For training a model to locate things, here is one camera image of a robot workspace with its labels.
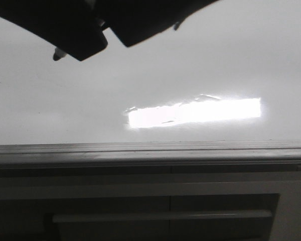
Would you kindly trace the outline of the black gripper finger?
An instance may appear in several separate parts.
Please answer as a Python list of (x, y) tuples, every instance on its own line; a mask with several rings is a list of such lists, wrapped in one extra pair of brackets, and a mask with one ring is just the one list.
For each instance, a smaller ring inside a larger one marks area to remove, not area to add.
[(195, 12), (215, 1), (96, 1), (94, 14), (131, 47), (170, 27), (175, 30)]
[(108, 44), (87, 1), (0, 1), (0, 17), (79, 61)]

